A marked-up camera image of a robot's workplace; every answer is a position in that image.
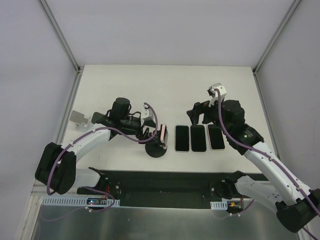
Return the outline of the round brown base stand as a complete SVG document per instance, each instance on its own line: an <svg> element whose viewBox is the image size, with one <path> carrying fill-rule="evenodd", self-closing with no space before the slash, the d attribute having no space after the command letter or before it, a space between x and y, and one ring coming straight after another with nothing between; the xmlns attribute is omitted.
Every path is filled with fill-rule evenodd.
<svg viewBox="0 0 320 240"><path fill-rule="evenodd" d="M100 112L94 112L91 117L91 123L92 124L102 124L105 125L105 123L108 120L108 116L106 114L102 114Z"/></svg>

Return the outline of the white phone stand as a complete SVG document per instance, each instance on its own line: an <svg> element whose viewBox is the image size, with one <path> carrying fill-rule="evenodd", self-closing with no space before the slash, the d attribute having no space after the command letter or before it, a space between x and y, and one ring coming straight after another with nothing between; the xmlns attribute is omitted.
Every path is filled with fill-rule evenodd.
<svg viewBox="0 0 320 240"><path fill-rule="evenodd" d="M91 116L84 115L81 112L72 110L69 121L75 126L75 129L79 132L85 132L93 126L91 122Z"/></svg>

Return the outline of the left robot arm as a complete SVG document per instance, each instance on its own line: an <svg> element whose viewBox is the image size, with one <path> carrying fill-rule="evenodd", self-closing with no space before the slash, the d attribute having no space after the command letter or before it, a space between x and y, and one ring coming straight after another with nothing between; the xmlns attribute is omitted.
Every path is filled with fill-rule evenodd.
<svg viewBox="0 0 320 240"><path fill-rule="evenodd" d="M116 135L143 144L147 154L153 158L167 151L167 126L159 124L155 110L144 103L138 117L131 113L127 98L118 97L106 114L95 112L93 126L78 138L46 145L35 172L35 179L46 185L47 194L63 195L71 188L88 187L94 194L105 191L102 174L93 168L79 169L77 163L86 154Z"/></svg>

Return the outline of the pink phone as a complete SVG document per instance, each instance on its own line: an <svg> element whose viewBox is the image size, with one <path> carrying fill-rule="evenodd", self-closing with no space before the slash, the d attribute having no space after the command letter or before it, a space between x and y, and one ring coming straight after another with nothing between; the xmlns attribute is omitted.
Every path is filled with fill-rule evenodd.
<svg viewBox="0 0 320 240"><path fill-rule="evenodd" d="M166 124L160 125L160 146L167 149L168 145L168 129Z"/></svg>
<svg viewBox="0 0 320 240"><path fill-rule="evenodd" d="M221 129L214 124L209 124L207 126L207 130L208 130L209 145L211 150L213 151L224 150L225 142L224 142Z"/></svg>

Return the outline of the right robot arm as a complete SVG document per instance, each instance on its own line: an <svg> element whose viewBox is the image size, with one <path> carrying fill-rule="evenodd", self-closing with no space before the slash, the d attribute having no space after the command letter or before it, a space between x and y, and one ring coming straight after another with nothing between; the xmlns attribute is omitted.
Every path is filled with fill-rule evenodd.
<svg viewBox="0 0 320 240"><path fill-rule="evenodd" d="M256 182L237 171L225 184L230 197L239 194L250 197L272 211L290 232L304 230L320 215L320 190L311 189L300 181L271 151L264 138L245 122L245 111L237 100L196 102L186 112L191 123L213 123L220 128L229 145L253 163L269 180L271 187Z"/></svg>

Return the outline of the black round clamp stand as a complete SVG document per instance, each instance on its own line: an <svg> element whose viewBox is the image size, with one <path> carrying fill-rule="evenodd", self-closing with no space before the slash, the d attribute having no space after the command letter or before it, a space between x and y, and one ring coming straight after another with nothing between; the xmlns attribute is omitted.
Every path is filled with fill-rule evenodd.
<svg viewBox="0 0 320 240"><path fill-rule="evenodd" d="M162 157L168 150L168 141L161 141L160 139L156 139L151 141L150 143L145 144L146 153L152 158L160 158Z"/></svg>

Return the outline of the black phone white case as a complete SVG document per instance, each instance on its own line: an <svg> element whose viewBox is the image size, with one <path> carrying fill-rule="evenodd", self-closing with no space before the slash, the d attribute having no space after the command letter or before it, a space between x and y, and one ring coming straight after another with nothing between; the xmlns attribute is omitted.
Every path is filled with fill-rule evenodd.
<svg viewBox="0 0 320 240"><path fill-rule="evenodd" d="M190 150L189 127L177 125L175 127L175 151L187 153Z"/></svg>

